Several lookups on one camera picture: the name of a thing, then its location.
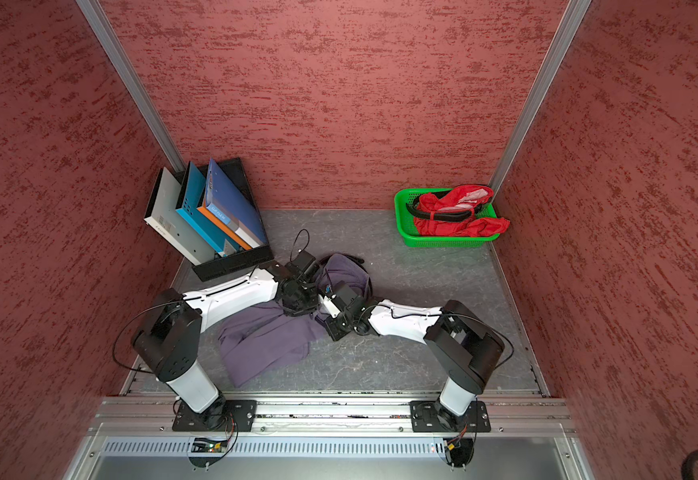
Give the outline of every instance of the green plastic basket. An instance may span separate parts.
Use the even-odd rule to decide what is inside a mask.
[[[492,236],[421,236],[418,234],[418,229],[413,224],[413,215],[411,215],[405,204],[412,204],[413,200],[421,194],[429,192],[441,192],[450,190],[450,188],[406,188],[400,190],[394,196],[394,214],[397,216],[397,229],[402,235],[402,240],[408,246],[459,246],[459,247],[475,247],[492,242],[498,238],[495,234]],[[476,214],[478,218],[488,216],[496,218],[496,210],[492,204],[486,204],[483,209]]]

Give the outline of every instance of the red cloth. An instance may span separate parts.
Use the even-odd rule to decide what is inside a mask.
[[[427,213],[455,213],[472,210],[486,204],[493,197],[493,191],[481,185],[461,185],[453,188],[445,197],[423,194],[418,199],[418,209]],[[462,222],[443,222],[413,218],[421,236],[492,236],[502,234],[509,228],[506,218],[467,218]]]

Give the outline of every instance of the black strap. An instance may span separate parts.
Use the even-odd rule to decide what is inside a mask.
[[[435,197],[437,198],[442,198],[445,197],[445,195],[448,195],[450,193],[450,190],[442,190],[440,192],[431,192],[434,194]],[[470,218],[472,216],[472,210],[462,210],[460,212],[448,212],[446,214],[428,214],[427,212],[422,212],[418,208],[415,208],[414,205],[418,206],[418,199],[421,197],[419,195],[418,197],[413,198],[413,200],[405,204],[407,207],[407,211],[409,214],[415,216],[416,218],[421,218],[423,220],[439,220],[440,222],[463,222],[464,220]],[[483,209],[483,205],[478,205],[474,207],[474,213],[478,213]]]

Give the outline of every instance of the purple cloth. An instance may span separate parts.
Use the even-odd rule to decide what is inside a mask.
[[[221,323],[221,359],[235,387],[267,370],[297,363],[325,329],[309,315],[287,316],[277,302],[249,306]]]
[[[332,282],[346,282],[355,292],[370,295],[370,277],[352,260],[335,254],[317,274],[324,290]],[[309,342],[321,338],[325,328],[315,319],[326,313],[287,316],[277,302],[249,306],[221,323],[221,360],[231,382],[239,387],[267,370],[297,363],[309,354]]]

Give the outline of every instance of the aluminum frame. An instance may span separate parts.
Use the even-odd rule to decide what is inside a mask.
[[[229,393],[227,398],[249,398],[258,403],[256,419],[243,438],[442,438],[452,432],[413,432],[412,400],[434,400],[431,395],[400,393],[312,394]],[[554,438],[560,461],[570,480],[590,480],[588,466],[577,444],[577,432],[564,398],[542,396],[481,396],[490,417],[491,432],[481,438]],[[65,480],[90,478],[107,438],[183,438],[200,432],[173,432],[174,396],[128,395],[105,397],[82,442],[77,462]]]
[[[82,14],[88,20],[88,24],[90,24],[90,28],[95,33],[98,42],[104,47],[104,51],[114,65],[114,70],[117,71],[124,86],[130,92],[131,97],[133,97],[138,110],[141,110],[141,115],[143,115],[146,124],[152,130],[157,143],[162,147],[162,151],[165,157],[168,158],[171,167],[176,172],[183,171],[186,167],[184,159],[181,157],[181,152],[179,152],[179,149],[170,137],[168,128],[162,122],[157,108],[152,103],[152,99],[146,93],[143,83],[138,78],[138,74],[135,72],[132,63],[130,63],[128,55],[124,52],[122,44],[117,39],[117,34],[114,33],[112,24],[109,23],[101,4],[98,3],[98,0],[76,0],[76,2],[82,10]]]
[[[523,110],[519,112],[517,123],[514,125],[512,134],[509,136],[507,147],[504,149],[501,159],[498,160],[496,170],[493,171],[493,176],[490,178],[489,186],[498,196],[498,192],[503,186],[503,182],[507,179],[509,169],[512,168],[517,152],[525,140],[525,135],[530,129],[530,125],[536,118],[541,104],[544,102],[546,92],[554,80],[560,65],[563,63],[565,53],[568,52],[570,43],[576,36],[576,31],[581,25],[584,14],[589,8],[591,0],[570,0],[565,8],[563,17],[560,19],[560,25],[554,33],[549,49],[546,51],[544,61],[541,62],[541,67],[536,74],[534,84],[530,87],[528,98],[523,105]]]

